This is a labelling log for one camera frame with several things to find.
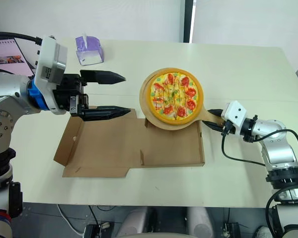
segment tomato slice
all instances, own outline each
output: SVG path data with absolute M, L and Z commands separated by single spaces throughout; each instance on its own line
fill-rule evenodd
M 188 88 L 187 91 L 185 91 L 185 94 L 188 95 L 190 98 L 194 97 L 194 95 L 197 94 L 197 91 L 195 91 L 194 88 Z
M 184 107 L 179 107 L 178 112 L 177 112 L 179 117 L 184 117 L 185 116 L 185 108 Z
M 188 87 L 189 81 L 190 81 L 189 78 L 187 76 L 185 76 L 184 78 L 181 79 L 181 85 Z
M 169 73 L 168 74 L 168 83 L 173 84 L 173 82 L 174 82 L 174 76 L 172 73 Z
M 162 89 L 163 90 L 163 87 L 160 84 L 154 83 L 153 85 L 155 86 L 156 89 Z
M 169 115 L 171 112 L 173 112 L 173 107 L 172 107 L 172 105 L 170 105 L 170 106 L 167 107 L 167 108 L 164 108 L 164 110 L 163 110 L 163 113 L 166 114 L 166 115 Z
M 187 108 L 193 111 L 193 109 L 195 109 L 195 102 L 191 99 L 188 100 L 187 101 Z

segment cardboard pizza box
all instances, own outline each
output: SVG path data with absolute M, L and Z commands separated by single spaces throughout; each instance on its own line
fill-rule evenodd
M 130 168 L 203 166 L 199 121 L 160 129 L 135 110 L 123 117 L 83 121 L 71 117 L 54 156 L 63 177 L 125 177 Z

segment pizza topping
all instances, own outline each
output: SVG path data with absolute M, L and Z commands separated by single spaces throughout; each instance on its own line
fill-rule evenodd
M 166 115 L 169 115 L 171 112 L 173 112 L 173 107 L 172 107 L 172 105 L 170 105 L 170 106 L 167 107 L 167 108 L 164 108 L 164 110 L 163 110 L 163 113 L 166 114 Z
M 150 100 L 160 117 L 184 120 L 198 108 L 198 87 L 195 81 L 179 72 L 160 75 L 151 85 Z
M 163 99 L 162 98 L 153 98 L 153 101 L 157 102 L 157 103 L 162 103 Z
M 163 90 L 163 87 L 160 84 L 154 83 L 153 85 L 155 86 L 156 89 L 162 89 Z
M 189 99 L 187 101 L 187 108 L 190 109 L 191 111 L 193 111 L 193 109 L 195 109 L 195 102 L 192 99 Z
M 188 87 L 189 81 L 190 81 L 189 78 L 187 76 L 185 76 L 184 78 L 181 79 L 181 85 Z
M 174 76 L 172 73 L 168 74 L 168 84 L 173 84 L 174 82 Z
M 178 112 L 177 112 L 177 115 L 179 116 L 179 117 L 184 117 L 185 116 L 185 108 L 184 107 L 179 107 L 178 108 Z
M 188 95 L 190 98 L 194 97 L 196 95 L 197 91 L 195 91 L 194 88 L 188 88 L 187 91 L 185 91 L 185 94 Z

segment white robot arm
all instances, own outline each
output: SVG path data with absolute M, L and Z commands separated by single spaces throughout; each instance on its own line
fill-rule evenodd
M 114 84 L 125 81 L 124 77 L 99 70 L 81 70 L 80 75 L 64 74 L 67 49 L 51 37 L 44 37 L 39 42 L 42 46 L 38 52 L 34 79 L 0 72 L 0 237 L 5 238 L 12 237 L 11 218 L 22 212 L 20 183 L 12 182 L 12 166 L 9 163 L 15 157 L 15 151 L 9 145 L 17 120 L 22 115 L 41 110 L 50 110 L 56 115 L 68 111 L 71 116 L 85 121 L 112 119 L 130 111 L 116 106 L 90 109 L 88 95 L 83 92 L 88 82 Z

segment white wall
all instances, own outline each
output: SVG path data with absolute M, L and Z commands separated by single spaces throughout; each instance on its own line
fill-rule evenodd
M 298 69 L 298 0 L 197 0 L 193 43 L 281 47 Z
M 182 42 L 184 0 L 0 0 L 0 31 Z M 18 40 L 35 62 L 32 43 Z

